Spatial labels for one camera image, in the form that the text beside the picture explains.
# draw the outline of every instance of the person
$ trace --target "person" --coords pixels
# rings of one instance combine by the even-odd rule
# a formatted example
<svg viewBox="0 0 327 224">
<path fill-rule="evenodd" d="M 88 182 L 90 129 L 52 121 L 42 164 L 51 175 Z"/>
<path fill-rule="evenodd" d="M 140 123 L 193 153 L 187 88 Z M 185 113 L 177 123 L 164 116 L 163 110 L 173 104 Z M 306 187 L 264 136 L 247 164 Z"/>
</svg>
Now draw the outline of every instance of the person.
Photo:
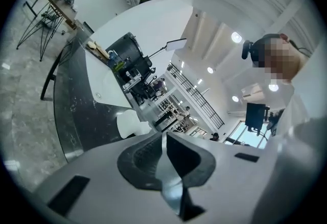
<svg viewBox="0 0 327 224">
<path fill-rule="evenodd" d="M 158 82 L 152 86 L 154 91 L 158 91 L 164 84 L 164 81 L 165 81 L 164 78 L 161 78 L 160 80 L 158 80 Z"/>
<path fill-rule="evenodd" d="M 155 96 L 152 98 L 152 101 L 157 100 L 159 97 L 161 97 L 164 94 L 163 91 L 156 91 Z"/>
<path fill-rule="evenodd" d="M 217 132 L 213 133 L 212 136 L 213 136 L 213 137 L 212 137 L 211 139 L 209 139 L 209 140 L 212 140 L 212 141 L 219 141 L 219 135 L 218 135 Z"/>
<path fill-rule="evenodd" d="M 153 121 L 153 126 L 158 126 L 161 122 L 163 122 L 165 119 L 168 119 L 171 115 L 171 110 L 168 110 L 160 119 L 158 119 L 157 121 Z"/>
<path fill-rule="evenodd" d="M 270 113 L 269 123 L 267 125 L 267 130 L 271 131 L 272 136 L 276 135 L 278 121 L 281 118 L 283 112 L 284 112 L 284 108 L 277 111 L 277 112 L 275 112 L 275 114 L 273 114 L 272 112 Z"/>
<path fill-rule="evenodd" d="M 264 68 L 266 73 L 294 88 L 276 126 L 276 135 L 284 135 L 310 118 L 327 118 L 326 41 L 324 35 L 313 54 L 299 48 L 283 33 L 267 34 L 251 46 L 249 52 L 255 66 Z"/>
<path fill-rule="evenodd" d="M 178 114 L 177 120 L 179 122 L 182 122 L 185 118 L 187 118 L 187 116 L 190 116 L 190 107 L 189 106 L 186 107 L 186 110 L 184 112 Z"/>
</svg>

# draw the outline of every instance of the person in background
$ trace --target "person in background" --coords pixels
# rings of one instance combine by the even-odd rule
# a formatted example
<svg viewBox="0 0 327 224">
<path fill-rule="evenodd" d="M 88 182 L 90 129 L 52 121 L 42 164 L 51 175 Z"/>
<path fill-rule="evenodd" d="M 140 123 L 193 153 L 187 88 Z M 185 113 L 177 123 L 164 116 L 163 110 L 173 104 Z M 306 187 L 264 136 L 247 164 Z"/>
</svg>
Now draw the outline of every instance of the person in background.
<svg viewBox="0 0 327 224">
<path fill-rule="evenodd" d="M 164 78 L 158 80 L 158 82 L 152 86 L 154 91 L 158 91 L 162 87 L 162 85 L 164 84 L 164 81 L 165 81 Z"/>
<path fill-rule="evenodd" d="M 161 97 L 164 94 L 163 91 L 157 91 L 155 93 L 155 96 L 152 98 L 152 101 L 156 101 L 159 97 Z"/>
<path fill-rule="evenodd" d="M 275 114 L 270 113 L 270 117 L 269 117 L 269 123 L 267 126 L 267 130 L 271 131 L 271 135 L 275 136 L 276 135 L 276 130 L 277 130 L 277 124 L 279 119 L 281 118 L 282 114 L 284 112 L 284 108 L 275 112 Z"/>
<path fill-rule="evenodd" d="M 213 136 L 213 137 L 212 137 L 211 139 L 209 139 L 209 140 L 212 140 L 212 141 L 219 141 L 219 135 L 218 135 L 217 132 L 213 133 L 212 136 Z"/>
<path fill-rule="evenodd" d="M 190 116 L 190 107 L 187 106 L 186 110 L 184 112 L 181 112 L 178 116 L 177 116 L 177 120 L 179 122 L 182 122 L 187 116 Z"/>
</svg>

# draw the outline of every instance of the gray floor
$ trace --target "gray floor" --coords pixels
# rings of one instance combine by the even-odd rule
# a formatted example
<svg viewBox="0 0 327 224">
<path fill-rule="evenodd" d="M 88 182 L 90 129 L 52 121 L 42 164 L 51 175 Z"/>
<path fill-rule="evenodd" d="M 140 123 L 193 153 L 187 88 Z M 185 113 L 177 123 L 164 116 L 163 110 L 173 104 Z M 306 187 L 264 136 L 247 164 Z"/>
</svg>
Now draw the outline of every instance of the gray floor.
<svg viewBox="0 0 327 224">
<path fill-rule="evenodd" d="M 16 50 L 29 24 L 26 7 L 19 0 L 1 36 L 0 47 L 0 143 L 2 159 L 14 180 L 33 191 L 47 176 L 66 164 L 55 127 L 53 82 L 40 101 L 48 71 L 66 43 L 56 33 L 40 58 L 40 31 Z"/>
</svg>

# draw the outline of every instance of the desk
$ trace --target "desk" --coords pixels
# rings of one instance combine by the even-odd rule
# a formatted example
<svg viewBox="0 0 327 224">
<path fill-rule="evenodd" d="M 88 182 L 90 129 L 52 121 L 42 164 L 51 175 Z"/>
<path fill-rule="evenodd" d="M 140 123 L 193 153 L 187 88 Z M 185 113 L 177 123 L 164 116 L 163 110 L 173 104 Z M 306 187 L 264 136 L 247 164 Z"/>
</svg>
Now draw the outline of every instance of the desk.
<svg viewBox="0 0 327 224">
<path fill-rule="evenodd" d="M 66 23 L 74 28 L 74 19 L 76 17 L 76 12 L 72 9 L 72 7 L 67 4 L 64 0 L 48 0 L 49 2 L 36 14 L 36 16 L 32 19 L 26 30 L 24 31 L 22 37 L 20 38 L 18 47 L 26 41 L 30 36 L 32 36 L 35 32 L 42 29 L 41 34 L 41 43 L 40 43 L 40 61 L 42 61 L 42 57 L 45 53 L 46 47 L 50 39 L 53 38 L 56 33 L 59 25 L 62 23 L 64 19 L 66 19 Z M 41 14 L 42 19 L 39 21 L 35 21 L 39 16 L 41 11 L 48 7 L 45 12 Z"/>
<path fill-rule="evenodd" d="M 60 144 L 68 162 L 94 147 L 123 140 L 120 137 L 116 118 L 128 109 L 136 110 L 141 121 L 145 121 L 141 110 L 129 95 L 122 93 L 129 107 L 100 103 L 91 89 L 91 74 L 87 62 L 97 62 L 98 70 L 108 68 L 105 59 L 86 47 L 90 40 L 86 29 L 77 28 L 74 41 L 61 53 L 54 85 L 55 123 Z M 115 74 L 111 85 L 121 88 Z"/>
</svg>

